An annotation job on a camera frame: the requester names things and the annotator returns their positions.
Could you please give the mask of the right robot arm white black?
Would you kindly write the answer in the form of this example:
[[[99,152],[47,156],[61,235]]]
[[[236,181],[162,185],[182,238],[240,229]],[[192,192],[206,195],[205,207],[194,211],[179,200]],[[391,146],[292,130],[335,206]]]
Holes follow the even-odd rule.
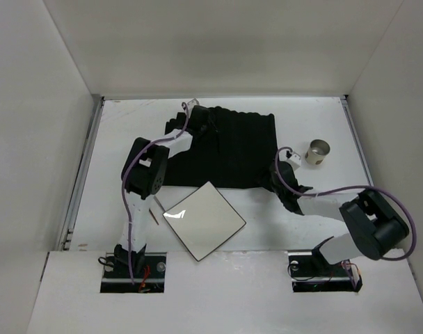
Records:
[[[341,221],[348,232],[329,237],[311,250],[310,262],[319,271],[335,265],[345,267],[355,257],[387,260],[386,253],[407,236],[412,237],[408,258],[415,249],[417,235],[413,218],[403,209],[402,218],[389,204],[392,195],[374,186],[346,186],[314,192],[298,183],[292,166],[273,161],[257,178],[257,183],[277,195],[283,207],[301,216],[320,216]]]

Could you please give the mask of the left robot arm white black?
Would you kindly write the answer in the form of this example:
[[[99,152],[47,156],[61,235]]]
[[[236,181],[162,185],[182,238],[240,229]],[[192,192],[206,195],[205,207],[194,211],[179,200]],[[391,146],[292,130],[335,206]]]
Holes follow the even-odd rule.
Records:
[[[126,221],[120,241],[114,248],[115,261],[137,275],[145,263],[150,206],[163,185],[168,160],[191,150],[213,124],[212,111],[196,104],[182,103],[183,112],[166,123],[161,138],[153,141],[138,137],[129,152],[121,174],[120,192]]]

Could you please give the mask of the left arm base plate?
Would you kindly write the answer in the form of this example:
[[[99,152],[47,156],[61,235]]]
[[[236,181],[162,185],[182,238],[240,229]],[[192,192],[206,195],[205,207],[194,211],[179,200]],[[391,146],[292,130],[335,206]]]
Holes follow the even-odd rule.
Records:
[[[165,289],[166,253],[146,253],[143,264],[134,270],[133,280],[128,264],[122,264],[107,253],[99,257],[103,266],[100,292],[103,294],[161,294]]]

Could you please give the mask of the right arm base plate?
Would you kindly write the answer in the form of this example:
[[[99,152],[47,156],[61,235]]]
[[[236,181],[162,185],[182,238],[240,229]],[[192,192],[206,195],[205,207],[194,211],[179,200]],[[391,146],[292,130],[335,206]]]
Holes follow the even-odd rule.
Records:
[[[329,264],[311,251],[290,252],[288,260],[293,292],[358,293],[363,286],[360,270],[350,260]]]

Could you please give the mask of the black cloth placemat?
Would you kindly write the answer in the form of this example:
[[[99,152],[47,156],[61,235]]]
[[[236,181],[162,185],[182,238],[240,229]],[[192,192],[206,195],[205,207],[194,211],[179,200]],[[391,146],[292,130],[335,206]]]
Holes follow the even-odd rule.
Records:
[[[268,168],[278,150],[275,116],[211,108],[218,133],[208,132],[191,150],[168,160],[165,186],[262,188],[255,178]]]

